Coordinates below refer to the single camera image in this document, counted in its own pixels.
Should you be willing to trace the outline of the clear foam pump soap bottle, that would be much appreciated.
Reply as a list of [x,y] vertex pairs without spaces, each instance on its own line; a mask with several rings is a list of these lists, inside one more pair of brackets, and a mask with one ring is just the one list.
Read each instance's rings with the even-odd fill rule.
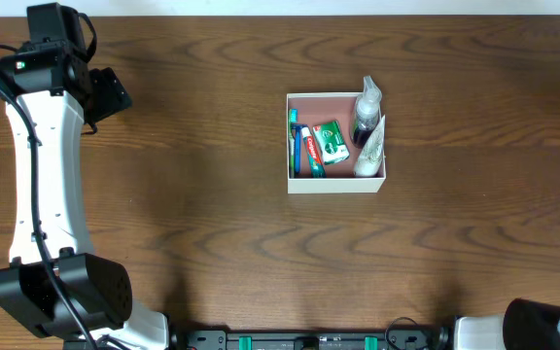
[[379,123],[383,94],[371,76],[364,76],[364,90],[357,97],[351,122],[351,141],[362,149]]

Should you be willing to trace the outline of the white leaf-print lotion tube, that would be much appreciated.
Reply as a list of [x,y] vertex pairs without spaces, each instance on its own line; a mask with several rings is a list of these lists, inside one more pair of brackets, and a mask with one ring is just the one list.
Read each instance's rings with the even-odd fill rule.
[[363,146],[354,165],[354,175],[359,178],[375,177],[383,163],[385,117],[382,116]]

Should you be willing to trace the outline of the green white toothbrush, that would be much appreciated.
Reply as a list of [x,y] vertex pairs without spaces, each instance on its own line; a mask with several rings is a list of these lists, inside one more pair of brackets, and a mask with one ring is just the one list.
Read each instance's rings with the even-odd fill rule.
[[298,172],[298,146],[294,125],[298,121],[298,110],[291,109],[288,114],[289,176],[294,178]]

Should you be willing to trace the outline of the blue disposable razor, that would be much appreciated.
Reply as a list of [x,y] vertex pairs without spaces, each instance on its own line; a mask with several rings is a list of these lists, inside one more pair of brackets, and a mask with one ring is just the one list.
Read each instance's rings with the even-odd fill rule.
[[296,177],[300,173],[301,169],[301,142],[302,142],[302,130],[304,124],[292,123],[291,129],[295,133],[294,136],[294,176]]

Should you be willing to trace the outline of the green soap bar packet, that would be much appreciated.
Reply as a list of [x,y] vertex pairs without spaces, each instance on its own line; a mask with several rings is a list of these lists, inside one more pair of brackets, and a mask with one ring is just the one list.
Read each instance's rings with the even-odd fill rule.
[[314,125],[312,130],[323,164],[339,163],[350,157],[338,121]]

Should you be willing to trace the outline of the red green toothpaste tube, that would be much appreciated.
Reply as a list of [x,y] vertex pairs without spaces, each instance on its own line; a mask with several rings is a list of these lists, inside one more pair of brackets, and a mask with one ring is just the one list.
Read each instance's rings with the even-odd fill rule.
[[307,126],[301,129],[302,141],[304,143],[308,163],[311,169],[311,174],[313,178],[325,178],[326,172],[324,165],[319,157],[315,139]]

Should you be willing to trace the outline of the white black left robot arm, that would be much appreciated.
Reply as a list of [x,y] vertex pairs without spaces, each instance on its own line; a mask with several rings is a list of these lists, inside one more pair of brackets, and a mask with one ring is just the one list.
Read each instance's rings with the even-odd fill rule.
[[133,298],[129,276],[96,256],[86,222],[80,142],[129,108],[113,70],[92,69],[88,16],[31,6],[30,38],[0,60],[0,96],[14,135],[17,215],[0,307],[67,349],[166,349],[167,318]]

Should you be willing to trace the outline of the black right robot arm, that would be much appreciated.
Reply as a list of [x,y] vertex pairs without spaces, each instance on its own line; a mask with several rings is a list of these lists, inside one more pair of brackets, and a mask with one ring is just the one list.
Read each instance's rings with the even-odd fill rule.
[[513,300],[502,315],[461,317],[441,330],[437,347],[451,350],[560,350],[560,306]]

